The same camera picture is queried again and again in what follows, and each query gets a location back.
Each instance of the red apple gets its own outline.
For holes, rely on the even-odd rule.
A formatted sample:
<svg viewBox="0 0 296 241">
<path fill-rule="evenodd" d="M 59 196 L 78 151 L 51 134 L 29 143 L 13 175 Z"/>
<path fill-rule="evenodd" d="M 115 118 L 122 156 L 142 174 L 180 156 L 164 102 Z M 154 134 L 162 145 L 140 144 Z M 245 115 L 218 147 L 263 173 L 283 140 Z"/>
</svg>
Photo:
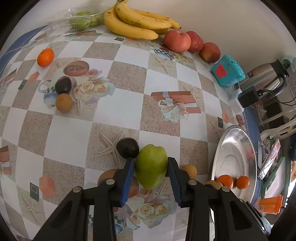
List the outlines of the red apple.
<svg viewBox="0 0 296 241">
<path fill-rule="evenodd" d="M 190 48 L 190 36 L 181 30 L 171 30 L 164 38 L 165 45 L 172 51 L 183 53 Z"/>
<path fill-rule="evenodd" d="M 201 49 L 203 48 L 203 44 L 204 44 L 202 38 L 199 37 L 197 35 L 197 33 L 193 32 L 193 31 L 188 31 L 186 33 L 191 38 L 191 45 L 190 45 L 190 48 L 188 49 L 188 51 L 191 53 L 197 53 L 197 52 L 201 51 Z"/>
<path fill-rule="evenodd" d="M 200 57 L 208 62 L 208 63 L 215 63 L 220 59 L 220 49 L 214 43 L 205 43 L 202 50 L 200 51 Z"/>
</svg>

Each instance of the electric kettle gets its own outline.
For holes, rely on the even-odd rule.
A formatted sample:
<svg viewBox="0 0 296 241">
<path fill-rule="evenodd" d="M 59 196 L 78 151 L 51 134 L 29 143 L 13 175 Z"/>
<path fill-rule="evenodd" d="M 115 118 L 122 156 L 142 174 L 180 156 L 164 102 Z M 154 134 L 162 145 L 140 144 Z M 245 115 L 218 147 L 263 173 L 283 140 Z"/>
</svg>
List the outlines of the electric kettle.
<svg viewBox="0 0 296 241">
<path fill-rule="evenodd" d="M 287 70 L 277 59 L 272 63 L 259 65 L 248 72 L 246 78 L 242 80 L 239 85 L 242 91 L 254 86 L 257 91 L 263 89 L 271 90 L 274 95 L 278 95 L 287 86 L 287 76 L 289 76 Z"/>
</svg>

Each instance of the cable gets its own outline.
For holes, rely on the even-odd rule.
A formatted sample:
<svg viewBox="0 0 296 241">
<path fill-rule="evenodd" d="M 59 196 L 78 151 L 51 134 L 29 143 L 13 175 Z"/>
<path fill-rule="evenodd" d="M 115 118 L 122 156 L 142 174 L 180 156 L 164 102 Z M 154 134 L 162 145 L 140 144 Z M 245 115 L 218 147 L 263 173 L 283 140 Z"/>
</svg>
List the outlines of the cable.
<svg viewBox="0 0 296 241">
<path fill-rule="evenodd" d="M 261 92 L 262 93 L 264 93 L 264 92 L 270 93 L 272 95 L 272 97 L 274 98 L 275 102 L 277 102 L 277 103 L 284 104 L 284 105 L 287 105 L 287 106 L 294 106 L 294 105 L 296 105 L 296 104 L 287 104 L 287 103 L 291 103 L 292 101 L 294 101 L 296 99 L 296 97 L 294 99 L 292 99 L 291 101 L 281 102 L 281 101 L 278 101 L 276 99 L 276 95 L 271 90 L 261 90 Z"/>
<path fill-rule="evenodd" d="M 264 90 L 264 92 L 269 92 L 269 93 L 271 93 L 271 94 L 273 94 L 274 96 L 275 96 L 275 94 L 272 92 L 272 91 L 270 91 L 270 90 Z M 287 102 L 281 102 L 282 104 L 285 104 L 285 103 L 291 103 L 293 100 L 295 100 L 296 99 L 296 96 L 292 99 L 292 100 L 290 100 L 290 101 L 287 101 Z"/>
</svg>

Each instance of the red label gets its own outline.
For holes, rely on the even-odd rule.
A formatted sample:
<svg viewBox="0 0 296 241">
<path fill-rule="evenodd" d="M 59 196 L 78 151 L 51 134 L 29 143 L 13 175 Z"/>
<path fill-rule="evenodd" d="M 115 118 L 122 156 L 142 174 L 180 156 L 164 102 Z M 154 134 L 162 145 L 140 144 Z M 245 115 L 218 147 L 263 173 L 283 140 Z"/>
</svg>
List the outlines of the red label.
<svg viewBox="0 0 296 241">
<path fill-rule="evenodd" d="M 223 64 L 219 64 L 218 68 L 215 70 L 216 75 L 219 79 L 223 78 L 228 74 L 228 72 L 224 69 Z"/>
</svg>

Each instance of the gift box print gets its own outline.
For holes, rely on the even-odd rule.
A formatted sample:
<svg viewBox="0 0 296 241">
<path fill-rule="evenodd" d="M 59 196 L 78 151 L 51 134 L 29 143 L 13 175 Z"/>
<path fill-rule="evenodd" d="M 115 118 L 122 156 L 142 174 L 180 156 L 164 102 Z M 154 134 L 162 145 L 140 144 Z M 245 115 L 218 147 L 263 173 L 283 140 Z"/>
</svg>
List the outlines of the gift box print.
<svg viewBox="0 0 296 241">
<path fill-rule="evenodd" d="M 151 93 L 158 103 L 164 120 L 178 122 L 187 114 L 201 113 L 190 91 L 163 91 Z"/>
</svg>

